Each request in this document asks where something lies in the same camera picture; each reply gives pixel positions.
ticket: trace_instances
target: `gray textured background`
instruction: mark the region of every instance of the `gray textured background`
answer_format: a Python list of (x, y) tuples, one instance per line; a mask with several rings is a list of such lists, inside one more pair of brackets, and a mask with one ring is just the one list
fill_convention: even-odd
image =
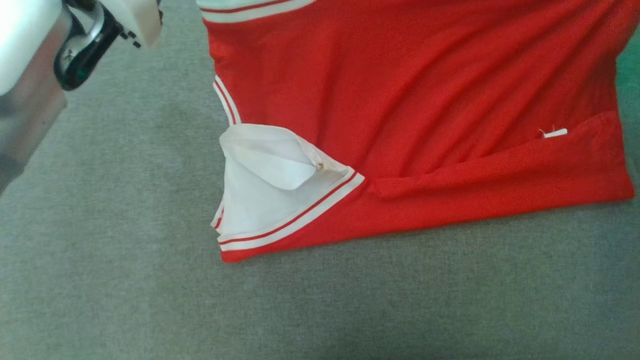
[[(640, 358), (640, 201), (220, 261), (205, 28), (167, 1), (0, 202), (0, 359)], [(620, 58), (640, 170), (640, 36)]]

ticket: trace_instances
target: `red fabric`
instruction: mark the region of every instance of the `red fabric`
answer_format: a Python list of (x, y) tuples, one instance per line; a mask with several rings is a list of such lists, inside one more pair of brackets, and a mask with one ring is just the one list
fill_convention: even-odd
[(615, 76), (639, 14), (637, 0), (317, 0), (205, 21), (243, 122), (367, 178), (297, 233), (223, 259), (632, 198)]

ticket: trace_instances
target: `white tag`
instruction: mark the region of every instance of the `white tag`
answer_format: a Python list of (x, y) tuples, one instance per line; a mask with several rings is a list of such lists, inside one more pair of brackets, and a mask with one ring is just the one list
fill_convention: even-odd
[(560, 129), (560, 130), (554, 131), (553, 133), (544, 134), (543, 137), (545, 139), (555, 138), (556, 136), (567, 135), (568, 133), (569, 131), (567, 129)]

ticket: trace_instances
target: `robotic arm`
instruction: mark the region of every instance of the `robotic arm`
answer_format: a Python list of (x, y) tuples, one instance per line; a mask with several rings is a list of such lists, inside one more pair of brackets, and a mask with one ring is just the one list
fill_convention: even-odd
[[(160, 0), (8, 0), (0, 5), (0, 195), (118, 38), (153, 46)], [(93, 24), (84, 27), (76, 14)]]

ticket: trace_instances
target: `striped trim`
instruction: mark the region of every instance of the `striped trim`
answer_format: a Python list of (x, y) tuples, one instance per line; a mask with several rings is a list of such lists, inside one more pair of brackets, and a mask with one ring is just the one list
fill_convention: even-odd
[(222, 102), (222, 107), (227, 114), (229, 125), (242, 124), (236, 103), (233, 98), (231, 98), (229, 91), (218, 75), (216, 75), (216, 80), (213, 82), (213, 89), (216, 91), (216, 94), (218, 94), (220, 102)]
[(340, 200), (349, 195), (353, 190), (364, 182), (364, 176), (355, 172), (352, 168), (342, 178), (336, 182), (329, 192), (306, 209), (295, 214), (290, 220), (283, 224), (277, 224), (271, 230), (255, 234), (244, 234), (242, 238), (231, 238), (230, 236), (220, 236), (220, 250), (246, 250), (262, 247), (274, 243), (288, 235), (302, 229), (313, 220), (317, 219), (325, 211), (336, 205)]
[(199, 0), (202, 17), (211, 22), (241, 22), (302, 8), (315, 0), (220, 1)]

